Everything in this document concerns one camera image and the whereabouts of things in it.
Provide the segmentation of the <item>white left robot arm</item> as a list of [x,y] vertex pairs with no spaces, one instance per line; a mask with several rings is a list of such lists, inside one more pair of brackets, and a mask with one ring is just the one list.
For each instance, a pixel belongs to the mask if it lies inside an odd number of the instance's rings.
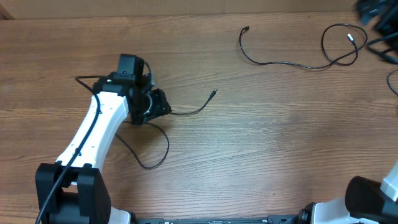
[[135,214],[111,204],[102,170],[123,123],[149,124],[171,112],[152,80],[98,76],[88,90],[91,103],[71,143],[53,163],[35,173],[37,223],[137,223]]

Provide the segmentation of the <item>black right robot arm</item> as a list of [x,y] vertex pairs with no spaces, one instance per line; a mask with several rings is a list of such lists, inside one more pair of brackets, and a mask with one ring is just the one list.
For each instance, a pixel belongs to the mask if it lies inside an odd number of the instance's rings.
[[[397,64],[397,0],[358,1],[356,10],[363,24],[378,17],[374,30],[381,36],[366,48],[388,63]],[[344,197],[310,203],[286,223],[397,223],[397,164],[382,182],[353,177]]]

